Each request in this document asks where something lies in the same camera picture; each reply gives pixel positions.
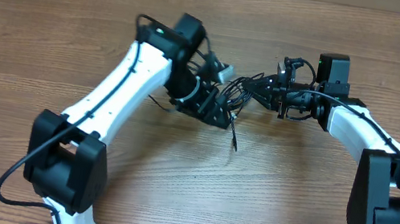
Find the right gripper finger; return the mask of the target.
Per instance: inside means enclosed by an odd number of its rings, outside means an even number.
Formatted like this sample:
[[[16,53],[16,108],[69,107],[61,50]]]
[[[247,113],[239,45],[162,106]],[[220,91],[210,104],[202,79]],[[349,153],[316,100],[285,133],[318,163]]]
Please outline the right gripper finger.
[[[246,78],[242,83],[242,87],[246,91],[250,92],[269,92],[274,87],[277,74],[267,75],[265,73],[259,73],[252,77]]]
[[[265,95],[260,95],[259,93],[256,93],[256,92],[252,92],[251,97],[255,101],[259,102],[259,104],[264,106],[266,109],[271,110],[272,99],[271,99],[270,95],[265,96]]]

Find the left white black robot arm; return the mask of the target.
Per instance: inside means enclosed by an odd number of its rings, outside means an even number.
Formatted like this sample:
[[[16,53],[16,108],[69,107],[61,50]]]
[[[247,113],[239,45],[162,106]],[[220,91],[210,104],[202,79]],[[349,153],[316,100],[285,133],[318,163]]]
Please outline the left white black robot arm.
[[[228,81],[233,67],[213,51],[198,71],[188,66],[207,40],[202,21],[184,14],[171,28],[151,18],[136,29],[124,59],[93,91],[60,114],[43,110],[32,124],[23,175],[53,224],[96,224],[92,205],[106,185],[108,146],[157,88],[167,90],[176,111],[222,129],[231,125],[217,85]]]

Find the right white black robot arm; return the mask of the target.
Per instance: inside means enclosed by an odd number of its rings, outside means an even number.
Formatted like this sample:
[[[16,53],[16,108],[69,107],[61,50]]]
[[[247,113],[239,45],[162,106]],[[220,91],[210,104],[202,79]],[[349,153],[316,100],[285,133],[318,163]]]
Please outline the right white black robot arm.
[[[296,82],[302,58],[286,58],[274,75],[250,78],[243,89],[279,117],[296,109],[315,119],[357,162],[349,195],[347,224],[400,224],[400,143],[380,127],[361,100],[349,96],[350,57],[324,53],[311,83]]]

